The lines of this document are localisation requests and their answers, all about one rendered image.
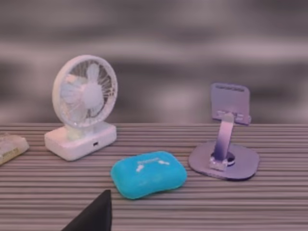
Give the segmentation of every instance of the portable desk fan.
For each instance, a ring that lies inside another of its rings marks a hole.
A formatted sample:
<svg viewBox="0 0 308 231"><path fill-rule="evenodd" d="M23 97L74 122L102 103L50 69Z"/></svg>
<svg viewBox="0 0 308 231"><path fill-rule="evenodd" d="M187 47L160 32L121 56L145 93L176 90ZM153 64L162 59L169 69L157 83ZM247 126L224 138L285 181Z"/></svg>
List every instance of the portable desk fan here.
<svg viewBox="0 0 308 231"><path fill-rule="evenodd" d="M113 143L116 127L104 120L116 98L116 74L106 60L81 55L68 61L52 91L53 108L64 126L45 134L46 148L73 161Z"/></svg>
<svg viewBox="0 0 308 231"><path fill-rule="evenodd" d="M224 180L247 180L257 171L259 155L230 144L234 123L248 126L250 91L244 86L214 83L211 86L212 117L220 120L216 141L196 147L189 156L192 170Z"/></svg>

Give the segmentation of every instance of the wooden table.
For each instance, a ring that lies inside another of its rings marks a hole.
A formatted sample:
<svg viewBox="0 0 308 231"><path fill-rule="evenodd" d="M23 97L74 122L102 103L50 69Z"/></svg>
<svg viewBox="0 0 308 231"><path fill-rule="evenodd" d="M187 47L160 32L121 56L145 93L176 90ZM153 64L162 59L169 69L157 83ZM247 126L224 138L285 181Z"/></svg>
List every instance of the wooden table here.
<svg viewBox="0 0 308 231"><path fill-rule="evenodd" d="M249 181L228 182L188 168L191 151L215 139L218 124L118 124L117 141L75 162L48 152L43 134L60 124L0 126L30 149L0 167L0 231L59 231L103 190L111 189L114 231L307 231L308 126L236 126L232 141L260 154ZM123 199L109 175L121 158L173 153L188 180L175 191Z"/></svg>

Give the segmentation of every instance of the blue soap case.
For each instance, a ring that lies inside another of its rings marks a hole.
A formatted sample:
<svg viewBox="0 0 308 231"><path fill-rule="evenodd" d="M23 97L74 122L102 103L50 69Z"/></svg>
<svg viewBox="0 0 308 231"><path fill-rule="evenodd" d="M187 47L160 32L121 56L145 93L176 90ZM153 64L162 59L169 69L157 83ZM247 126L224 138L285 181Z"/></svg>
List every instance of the blue soap case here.
<svg viewBox="0 0 308 231"><path fill-rule="evenodd" d="M122 159L113 165L110 173L120 194L131 200L176 189L187 179L184 166L164 151Z"/></svg>

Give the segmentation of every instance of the white fan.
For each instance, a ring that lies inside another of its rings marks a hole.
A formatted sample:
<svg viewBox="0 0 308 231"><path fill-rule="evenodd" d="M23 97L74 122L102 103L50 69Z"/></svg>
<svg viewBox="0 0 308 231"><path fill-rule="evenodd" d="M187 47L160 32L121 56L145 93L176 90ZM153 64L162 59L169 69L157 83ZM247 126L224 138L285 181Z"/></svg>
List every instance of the white fan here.
<svg viewBox="0 0 308 231"><path fill-rule="evenodd" d="M52 91L53 108L64 126L45 134L47 149L73 161L113 143L116 127L104 120L116 98L116 74L106 60L81 55L68 61Z"/></svg>

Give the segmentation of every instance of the fan hub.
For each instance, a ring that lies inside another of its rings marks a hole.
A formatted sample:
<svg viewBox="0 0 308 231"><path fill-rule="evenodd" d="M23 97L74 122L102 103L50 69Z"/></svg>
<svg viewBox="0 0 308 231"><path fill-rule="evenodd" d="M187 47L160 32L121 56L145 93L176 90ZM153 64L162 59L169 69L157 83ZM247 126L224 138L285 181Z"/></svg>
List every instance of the fan hub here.
<svg viewBox="0 0 308 231"><path fill-rule="evenodd" d="M88 83L83 86L82 100L87 109L98 106L103 99L103 91L97 83Z"/></svg>

